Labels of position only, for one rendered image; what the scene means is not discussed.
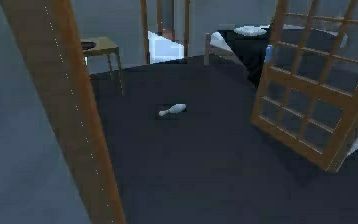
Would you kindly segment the olive green side table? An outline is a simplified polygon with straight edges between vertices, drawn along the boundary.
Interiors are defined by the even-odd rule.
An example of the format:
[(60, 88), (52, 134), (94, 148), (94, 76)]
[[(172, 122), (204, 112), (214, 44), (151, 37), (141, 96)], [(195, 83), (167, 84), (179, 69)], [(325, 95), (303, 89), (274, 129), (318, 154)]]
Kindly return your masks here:
[(87, 39), (81, 39), (80, 42), (83, 41), (93, 41), (96, 43), (96, 46), (89, 50), (83, 50), (83, 55), (87, 58), (89, 57), (96, 57), (96, 56), (102, 56), (105, 55), (107, 57), (107, 63), (109, 66), (109, 72), (110, 77), (112, 79), (115, 78), (114, 70), (111, 63), (110, 55), (114, 54), (116, 56), (117, 60), (117, 67), (118, 67), (118, 80), (119, 80), (119, 87), (121, 94), (124, 94), (124, 81), (122, 76), (122, 63), (121, 63), (121, 57), (120, 57), (120, 48), (119, 46), (113, 42), (108, 37), (91, 37)]

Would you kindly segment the bed with dark blanket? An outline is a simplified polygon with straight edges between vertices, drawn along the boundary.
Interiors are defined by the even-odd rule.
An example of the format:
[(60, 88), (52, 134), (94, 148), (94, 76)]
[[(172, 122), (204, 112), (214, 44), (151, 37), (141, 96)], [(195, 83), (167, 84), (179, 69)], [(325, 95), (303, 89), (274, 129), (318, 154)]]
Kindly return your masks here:
[[(235, 63), (242, 64), (248, 71), (247, 79), (258, 88), (261, 73), (264, 65), (266, 47), (270, 41), (271, 26), (256, 26), (267, 30), (267, 33), (260, 36), (248, 37), (237, 34), (234, 30), (218, 30), (212, 34), (206, 35), (206, 47), (204, 63), (208, 63), (206, 56), (210, 54), (226, 57)], [(286, 33), (286, 40), (296, 44), (296, 38), (302, 34), (304, 27), (295, 25), (283, 25), (283, 31)], [(334, 41), (338, 32), (323, 29), (313, 29), (313, 39), (319, 39), (319, 44)]]

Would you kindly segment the blue spray bottle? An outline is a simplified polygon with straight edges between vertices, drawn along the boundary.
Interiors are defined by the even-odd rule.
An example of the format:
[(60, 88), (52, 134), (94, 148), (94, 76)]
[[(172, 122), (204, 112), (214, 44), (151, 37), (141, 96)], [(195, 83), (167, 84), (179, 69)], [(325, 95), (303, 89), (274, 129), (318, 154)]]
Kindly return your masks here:
[(264, 58), (265, 63), (269, 63), (271, 61), (273, 49), (274, 49), (273, 45), (268, 45), (266, 47), (266, 53), (265, 53), (265, 58)]

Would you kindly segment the brown glass-paned wooden door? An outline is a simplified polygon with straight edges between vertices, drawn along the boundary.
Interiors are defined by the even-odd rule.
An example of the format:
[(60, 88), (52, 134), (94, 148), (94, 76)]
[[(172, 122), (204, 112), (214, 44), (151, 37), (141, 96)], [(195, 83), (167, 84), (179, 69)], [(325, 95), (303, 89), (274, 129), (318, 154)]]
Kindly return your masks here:
[[(286, 40), (286, 24), (304, 27), (296, 44)], [(313, 29), (338, 36), (322, 46)], [(358, 143), (358, 0), (278, 0), (269, 44), (253, 124), (319, 168), (338, 171)]]

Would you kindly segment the white bowling pin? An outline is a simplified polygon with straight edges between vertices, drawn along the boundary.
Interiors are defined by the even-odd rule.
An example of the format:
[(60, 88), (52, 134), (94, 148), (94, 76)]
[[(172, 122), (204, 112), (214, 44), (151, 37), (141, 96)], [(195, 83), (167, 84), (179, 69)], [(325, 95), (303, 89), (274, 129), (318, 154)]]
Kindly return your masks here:
[(175, 104), (173, 106), (171, 106), (169, 109), (167, 110), (161, 110), (158, 115), (163, 117), (167, 114), (176, 114), (176, 113), (181, 113), (183, 112), (185, 109), (187, 108), (186, 104)]

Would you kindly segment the brown wooden door frame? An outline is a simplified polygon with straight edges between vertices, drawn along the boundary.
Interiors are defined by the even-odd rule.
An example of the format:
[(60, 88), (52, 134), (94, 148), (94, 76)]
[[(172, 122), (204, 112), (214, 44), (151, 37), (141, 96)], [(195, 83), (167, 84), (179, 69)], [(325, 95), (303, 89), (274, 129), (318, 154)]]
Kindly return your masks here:
[(127, 224), (70, 0), (0, 0), (91, 224)]

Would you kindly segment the white pillow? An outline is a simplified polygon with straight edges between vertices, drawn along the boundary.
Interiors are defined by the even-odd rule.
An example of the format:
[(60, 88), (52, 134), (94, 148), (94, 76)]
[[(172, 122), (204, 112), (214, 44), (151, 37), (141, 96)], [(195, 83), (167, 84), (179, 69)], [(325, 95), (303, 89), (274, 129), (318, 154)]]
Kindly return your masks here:
[(234, 29), (234, 32), (243, 36), (254, 37), (267, 33), (267, 30), (256, 26), (242, 26)]

